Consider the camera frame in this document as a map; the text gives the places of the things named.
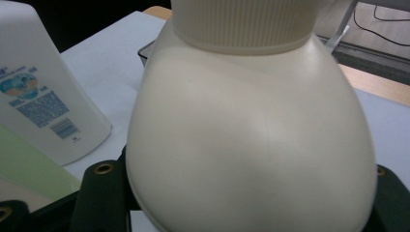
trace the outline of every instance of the black cable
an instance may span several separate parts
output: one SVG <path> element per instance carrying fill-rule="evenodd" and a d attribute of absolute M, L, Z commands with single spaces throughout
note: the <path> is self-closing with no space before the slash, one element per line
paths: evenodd
<path fill-rule="evenodd" d="M 386 18 L 379 18 L 379 17 L 376 16 L 376 11 L 377 11 L 377 8 L 378 8 L 378 7 L 379 7 L 379 6 L 375 6 L 375 7 L 374 7 L 373 16 L 374 16 L 374 18 L 376 18 L 376 19 L 378 19 L 378 20 L 380 20 L 380 21 L 410 21 L 410 18 L 405 18 L 405 19 L 386 19 Z"/>
<path fill-rule="evenodd" d="M 395 42 L 395 41 L 392 41 L 392 40 L 390 40 L 390 39 L 388 39 L 388 38 L 386 38 L 386 37 L 380 35 L 379 33 L 375 32 L 375 31 L 372 31 L 372 30 L 366 29 L 365 27 L 360 26 L 360 25 L 358 24 L 358 22 L 356 21 L 356 10 L 353 12 L 353 20 L 355 21 L 356 26 L 358 26 L 358 27 L 361 28 L 362 30 L 368 31 L 368 32 L 370 32 L 370 33 L 373 33 L 374 35 L 376 35 L 376 36 L 378 36 L 378 37 L 381 37 L 381 38 L 383 38 L 384 40 L 386 40 L 386 41 L 388 41 L 388 42 L 390 42 L 390 43 L 397 44 L 397 45 L 401 45 L 401 46 L 410 46 L 410 44 L 397 43 L 397 42 Z"/>

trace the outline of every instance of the plastic container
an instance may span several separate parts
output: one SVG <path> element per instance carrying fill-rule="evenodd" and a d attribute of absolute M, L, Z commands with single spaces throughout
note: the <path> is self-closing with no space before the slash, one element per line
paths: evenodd
<path fill-rule="evenodd" d="M 59 164 L 77 160 L 111 124 L 76 82 L 36 11 L 0 1 L 0 122 Z"/>
<path fill-rule="evenodd" d="M 132 115 L 127 171 L 160 231 L 361 231 L 365 115 L 312 35 L 320 1 L 175 0 Z"/>

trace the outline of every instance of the white tabletop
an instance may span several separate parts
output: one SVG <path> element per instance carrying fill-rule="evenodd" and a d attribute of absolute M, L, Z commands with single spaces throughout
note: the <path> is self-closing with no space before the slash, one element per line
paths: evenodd
<path fill-rule="evenodd" d="M 138 50 L 153 41 L 164 20 L 135 12 L 65 51 L 62 56 L 113 128 L 92 153 L 65 168 L 82 179 L 88 166 L 117 160 L 127 143 L 128 125 L 141 83 Z M 377 163 L 394 171 L 410 189 L 410 108 L 356 90 L 364 108 Z M 133 231 L 157 231 L 140 212 L 132 212 Z"/>

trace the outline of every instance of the black holder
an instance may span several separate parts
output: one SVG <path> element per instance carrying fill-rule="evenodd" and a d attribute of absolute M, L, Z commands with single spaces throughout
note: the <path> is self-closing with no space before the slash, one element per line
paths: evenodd
<path fill-rule="evenodd" d="M 132 231 L 130 211 L 140 211 L 125 167 L 126 149 L 118 160 L 90 166 L 81 189 L 29 213 L 22 201 L 0 202 L 0 231 Z M 388 168 L 378 165 L 378 185 L 364 232 L 409 232 L 410 192 Z"/>

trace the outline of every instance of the cream bottle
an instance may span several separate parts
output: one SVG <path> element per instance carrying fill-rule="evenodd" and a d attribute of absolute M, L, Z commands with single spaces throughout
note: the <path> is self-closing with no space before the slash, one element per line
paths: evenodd
<path fill-rule="evenodd" d="M 174 0 L 128 137 L 160 231 L 361 231 L 376 166 L 318 0 Z"/>

